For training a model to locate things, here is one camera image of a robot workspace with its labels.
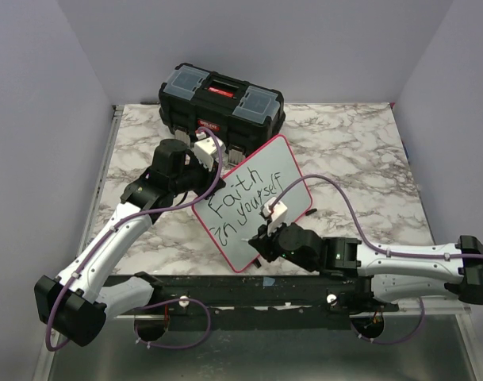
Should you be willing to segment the pink framed whiteboard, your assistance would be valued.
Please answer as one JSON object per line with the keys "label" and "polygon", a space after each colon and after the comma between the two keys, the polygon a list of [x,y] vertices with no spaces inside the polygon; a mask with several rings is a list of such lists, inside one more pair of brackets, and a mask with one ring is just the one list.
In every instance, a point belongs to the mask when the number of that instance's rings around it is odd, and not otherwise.
{"label": "pink framed whiteboard", "polygon": [[287,138],[278,134],[226,173],[225,188],[195,204],[193,212],[235,273],[258,256],[242,238],[252,238],[260,225],[264,203],[278,197],[301,169]]}

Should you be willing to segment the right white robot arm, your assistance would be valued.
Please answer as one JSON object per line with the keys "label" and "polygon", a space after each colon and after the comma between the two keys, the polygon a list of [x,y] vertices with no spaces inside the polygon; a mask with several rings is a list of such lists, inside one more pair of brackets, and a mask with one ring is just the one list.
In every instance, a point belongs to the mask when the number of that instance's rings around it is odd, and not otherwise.
{"label": "right white robot arm", "polygon": [[363,311],[379,302],[425,296],[483,306],[483,244],[473,236],[435,246],[383,245],[320,237],[292,223],[273,232],[261,225],[247,242],[268,262],[283,258],[332,279],[369,279],[371,284],[352,291],[354,305]]}

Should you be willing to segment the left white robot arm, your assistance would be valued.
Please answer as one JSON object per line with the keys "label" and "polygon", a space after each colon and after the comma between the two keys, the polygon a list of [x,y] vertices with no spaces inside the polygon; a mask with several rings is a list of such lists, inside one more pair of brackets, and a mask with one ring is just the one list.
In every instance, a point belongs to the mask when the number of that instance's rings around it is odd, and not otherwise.
{"label": "left white robot arm", "polygon": [[55,278],[42,276],[34,287],[40,320],[46,325],[48,351],[52,332],[79,346],[88,345],[110,318],[142,310],[147,314],[168,306],[163,288],[145,273],[107,287],[111,275],[132,244],[162,214],[185,208],[175,204],[180,194],[194,192],[193,206],[224,186],[220,178],[224,144],[215,136],[202,137],[192,147],[175,139],[162,140],[151,165],[130,183],[101,232],[86,249]]}

